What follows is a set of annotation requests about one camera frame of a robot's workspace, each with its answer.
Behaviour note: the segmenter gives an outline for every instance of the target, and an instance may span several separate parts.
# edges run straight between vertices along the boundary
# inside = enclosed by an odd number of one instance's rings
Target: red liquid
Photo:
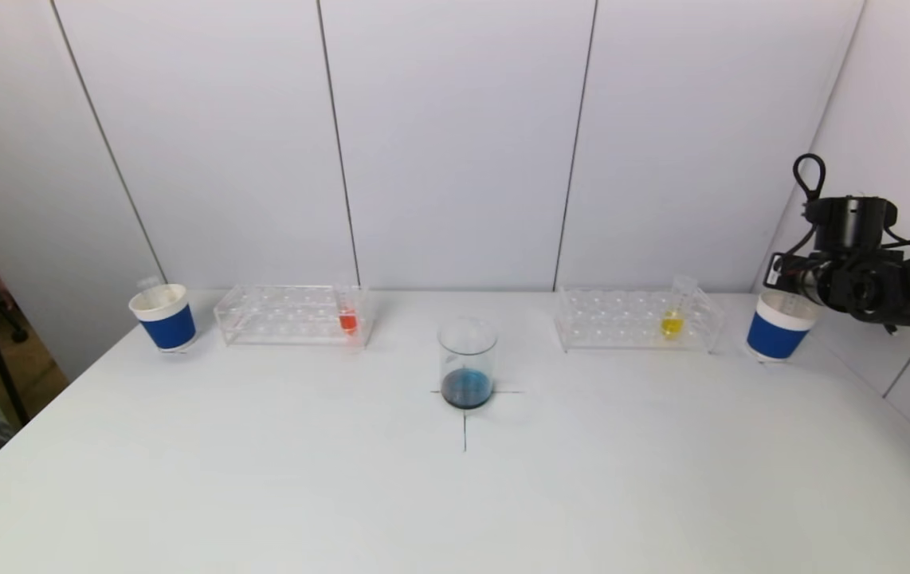
[[[342,324],[342,330],[348,334],[353,334],[356,332],[356,328],[359,324],[356,322],[356,315],[352,312],[342,312],[343,315],[338,316],[339,323]]]

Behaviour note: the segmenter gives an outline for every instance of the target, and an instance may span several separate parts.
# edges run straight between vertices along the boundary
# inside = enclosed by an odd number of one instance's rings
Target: blue liquid
[[[452,407],[476,408],[491,399],[494,385],[490,377],[475,368],[458,368],[441,381],[441,396]]]

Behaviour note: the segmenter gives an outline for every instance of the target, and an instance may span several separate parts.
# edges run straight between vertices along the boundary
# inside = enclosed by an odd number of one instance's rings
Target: yellow liquid
[[[684,324],[685,319],[680,312],[669,310],[669,312],[664,313],[664,319],[660,322],[660,332],[664,334],[665,339],[674,341],[681,334],[681,327]]]

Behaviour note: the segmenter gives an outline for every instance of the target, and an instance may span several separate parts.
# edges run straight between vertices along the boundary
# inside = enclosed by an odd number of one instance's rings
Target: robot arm
[[[803,159],[819,164],[816,189],[809,189],[798,173]],[[791,250],[772,255],[764,286],[805,295],[857,320],[884,324],[890,332],[910,327],[910,259],[893,249],[910,246],[910,240],[891,231],[898,208],[879,197],[820,199],[826,168],[816,155],[798,157],[793,171],[808,198],[804,215],[812,229]],[[881,244],[884,232],[896,242]],[[794,254],[813,235],[812,254]]]

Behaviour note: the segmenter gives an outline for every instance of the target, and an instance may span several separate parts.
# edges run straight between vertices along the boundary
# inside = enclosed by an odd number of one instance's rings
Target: black chair leg
[[[12,408],[15,410],[15,415],[19,419],[19,424],[26,426],[26,423],[29,422],[29,417],[26,415],[26,408],[22,406],[22,399],[19,399],[19,392],[15,390],[15,384],[12,382],[12,375],[8,372],[8,366],[6,364],[6,358],[2,356],[0,349],[0,377],[2,379],[2,385],[6,386],[6,393],[10,396],[10,402],[12,403]]]
[[[2,295],[1,294],[0,294],[0,313],[1,313],[2,319],[6,320],[6,322],[8,322],[8,324],[11,324],[11,326],[12,326],[11,337],[12,337],[13,342],[21,343],[21,342],[26,341],[26,339],[29,339],[29,333],[22,327],[22,324],[19,324],[18,320],[15,319],[14,316],[12,316],[12,313],[10,313],[10,311],[8,309],[6,309],[6,306],[2,304]]]

